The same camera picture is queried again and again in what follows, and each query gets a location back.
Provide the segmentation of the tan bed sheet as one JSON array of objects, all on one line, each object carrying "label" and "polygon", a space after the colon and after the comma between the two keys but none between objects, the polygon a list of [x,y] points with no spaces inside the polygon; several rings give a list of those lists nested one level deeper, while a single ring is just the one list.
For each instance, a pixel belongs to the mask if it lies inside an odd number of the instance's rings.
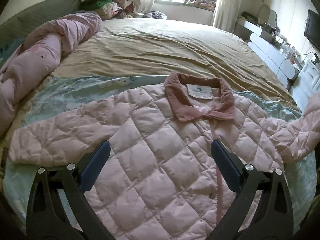
[{"label": "tan bed sheet", "polygon": [[229,32],[208,25],[147,18],[116,19],[79,44],[54,77],[169,75],[221,77],[237,91],[297,108],[276,74]]}]

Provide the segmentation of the pink rolled duvet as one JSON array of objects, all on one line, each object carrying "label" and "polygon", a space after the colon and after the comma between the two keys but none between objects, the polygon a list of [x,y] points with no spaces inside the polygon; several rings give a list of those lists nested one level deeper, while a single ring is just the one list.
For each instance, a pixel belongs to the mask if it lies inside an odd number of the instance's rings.
[{"label": "pink rolled duvet", "polygon": [[100,26],[97,13],[83,11],[48,21],[25,38],[1,68],[1,134],[10,127],[20,101]]}]

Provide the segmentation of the black wall television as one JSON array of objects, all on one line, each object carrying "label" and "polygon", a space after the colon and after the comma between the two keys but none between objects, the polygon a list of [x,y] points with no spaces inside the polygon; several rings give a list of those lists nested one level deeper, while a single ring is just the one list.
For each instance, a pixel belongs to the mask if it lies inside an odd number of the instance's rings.
[{"label": "black wall television", "polygon": [[320,46],[320,16],[311,9],[308,10],[304,36],[317,48]]}]

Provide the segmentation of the pink quilted jacket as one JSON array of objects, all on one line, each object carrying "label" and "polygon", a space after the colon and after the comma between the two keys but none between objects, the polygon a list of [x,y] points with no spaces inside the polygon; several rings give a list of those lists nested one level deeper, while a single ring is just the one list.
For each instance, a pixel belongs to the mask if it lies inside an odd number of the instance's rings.
[{"label": "pink quilted jacket", "polygon": [[293,121],[270,117],[218,77],[173,73],[17,129],[13,163],[77,163],[108,140],[89,203],[118,239],[205,239],[235,194],[210,156],[220,140],[257,170],[295,163],[319,143],[319,95]]}]

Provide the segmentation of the teal cartoon print blanket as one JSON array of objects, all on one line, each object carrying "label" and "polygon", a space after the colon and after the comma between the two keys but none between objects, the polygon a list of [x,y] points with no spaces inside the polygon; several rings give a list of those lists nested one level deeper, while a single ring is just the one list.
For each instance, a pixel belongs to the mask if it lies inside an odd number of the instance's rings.
[{"label": "teal cartoon print blanket", "polygon": [[[36,94],[23,106],[22,119],[17,124],[25,126],[130,88],[163,83],[165,79],[165,75],[120,78],[89,76],[72,79],[54,77],[37,90]],[[296,164],[285,167],[293,205],[295,230],[299,229],[301,222],[308,214],[316,194],[316,163],[315,154],[310,153]],[[4,152],[1,163],[3,194],[12,209],[11,214],[22,231],[25,231],[29,193],[36,170],[36,166],[33,165],[13,164],[7,152]]]}]

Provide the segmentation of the right cream curtain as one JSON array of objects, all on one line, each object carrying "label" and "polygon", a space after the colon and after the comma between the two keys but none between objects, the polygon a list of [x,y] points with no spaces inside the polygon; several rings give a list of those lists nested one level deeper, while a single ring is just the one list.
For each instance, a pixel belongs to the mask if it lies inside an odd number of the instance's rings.
[{"label": "right cream curtain", "polygon": [[217,0],[213,14],[212,26],[232,33],[242,0]]}]

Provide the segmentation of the white vanity mirror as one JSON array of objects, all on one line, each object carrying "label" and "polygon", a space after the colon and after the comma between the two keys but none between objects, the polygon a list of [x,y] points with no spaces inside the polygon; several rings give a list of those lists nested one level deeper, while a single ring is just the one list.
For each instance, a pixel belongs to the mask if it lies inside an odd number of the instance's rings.
[{"label": "white vanity mirror", "polygon": [[273,28],[277,27],[277,13],[272,10],[268,5],[263,4],[257,14],[260,22],[266,23]]}]

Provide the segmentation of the clothes on window sill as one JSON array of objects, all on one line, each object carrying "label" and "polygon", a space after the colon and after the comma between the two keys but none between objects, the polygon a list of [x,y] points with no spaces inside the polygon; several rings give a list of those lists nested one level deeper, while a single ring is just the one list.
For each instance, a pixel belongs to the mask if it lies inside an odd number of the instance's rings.
[{"label": "clothes on window sill", "polygon": [[184,0],[183,3],[189,4],[197,8],[214,11],[216,8],[217,0]]}]

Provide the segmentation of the white drawer cabinet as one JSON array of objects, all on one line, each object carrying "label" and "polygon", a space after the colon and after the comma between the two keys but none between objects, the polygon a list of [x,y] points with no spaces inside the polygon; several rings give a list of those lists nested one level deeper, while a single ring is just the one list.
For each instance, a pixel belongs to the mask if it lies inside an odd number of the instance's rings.
[{"label": "white drawer cabinet", "polygon": [[299,110],[304,112],[309,99],[316,93],[319,93],[319,64],[307,60],[290,88],[290,94]]}]

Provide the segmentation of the pile of clothes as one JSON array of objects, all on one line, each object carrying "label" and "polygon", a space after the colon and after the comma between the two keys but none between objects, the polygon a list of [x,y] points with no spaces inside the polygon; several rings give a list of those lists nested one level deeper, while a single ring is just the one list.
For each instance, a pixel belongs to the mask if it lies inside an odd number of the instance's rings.
[{"label": "pile of clothes", "polygon": [[133,0],[84,0],[80,10],[96,12],[103,21],[114,18],[134,18]]}]

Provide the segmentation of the grey green headboard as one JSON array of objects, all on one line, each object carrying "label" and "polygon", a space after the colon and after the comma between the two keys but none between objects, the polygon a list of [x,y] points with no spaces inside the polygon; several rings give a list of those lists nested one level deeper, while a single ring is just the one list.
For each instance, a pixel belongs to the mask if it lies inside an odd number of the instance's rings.
[{"label": "grey green headboard", "polygon": [[47,21],[79,11],[80,5],[81,0],[45,0],[18,12],[1,24],[1,47],[26,38]]}]

